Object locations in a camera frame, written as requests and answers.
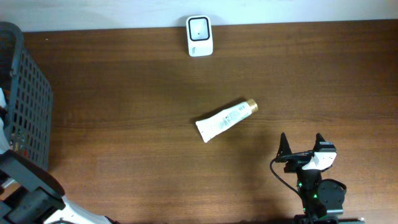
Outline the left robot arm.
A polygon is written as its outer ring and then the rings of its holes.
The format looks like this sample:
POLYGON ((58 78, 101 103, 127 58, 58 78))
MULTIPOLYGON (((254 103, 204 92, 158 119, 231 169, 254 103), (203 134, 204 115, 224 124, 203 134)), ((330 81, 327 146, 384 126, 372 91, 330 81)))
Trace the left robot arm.
POLYGON ((1 121, 1 193, 19 187, 1 200, 1 223, 116 223, 71 202, 60 183, 46 170, 13 150, 1 121))

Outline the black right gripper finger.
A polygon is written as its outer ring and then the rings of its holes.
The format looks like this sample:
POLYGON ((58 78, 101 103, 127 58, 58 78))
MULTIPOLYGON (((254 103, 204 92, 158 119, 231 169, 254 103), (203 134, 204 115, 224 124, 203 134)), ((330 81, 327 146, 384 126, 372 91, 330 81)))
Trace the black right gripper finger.
POLYGON ((279 149, 277 151, 276 157, 289 156, 291 154, 292 154, 292 151, 289 146, 287 137, 286 137, 285 133, 282 133, 280 135, 279 149))
POLYGON ((320 133, 317 133, 313 151, 320 151, 321 148, 323 147, 322 142, 324 142, 324 141, 325 140, 324 140, 323 136, 320 133))

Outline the white tube with gold cap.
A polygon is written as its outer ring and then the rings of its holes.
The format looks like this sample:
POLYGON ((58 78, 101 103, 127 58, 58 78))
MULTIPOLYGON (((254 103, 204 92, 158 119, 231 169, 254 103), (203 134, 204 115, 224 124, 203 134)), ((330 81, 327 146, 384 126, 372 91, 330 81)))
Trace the white tube with gold cap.
POLYGON ((235 124, 257 112, 258 109, 257 103, 253 99, 250 99, 222 110, 207 119, 196 121, 195 125, 202 140, 207 143, 215 136, 225 132, 235 124))

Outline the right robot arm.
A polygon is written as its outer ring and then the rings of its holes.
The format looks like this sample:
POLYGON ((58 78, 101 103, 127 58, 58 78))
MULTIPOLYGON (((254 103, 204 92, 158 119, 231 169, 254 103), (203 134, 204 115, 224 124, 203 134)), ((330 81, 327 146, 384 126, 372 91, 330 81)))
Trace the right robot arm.
POLYGON ((336 147, 318 133, 312 150, 293 153, 285 133, 280 135, 279 149, 273 163, 284 163, 285 173, 297 175, 297 185, 292 187, 276 172, 275 177, 301 199, 303 214, 295 215, 294 223, 338 223, 343 214, 345 184, 334 179, 323 179, 322 172, 332 167, 337 156, 336 147))

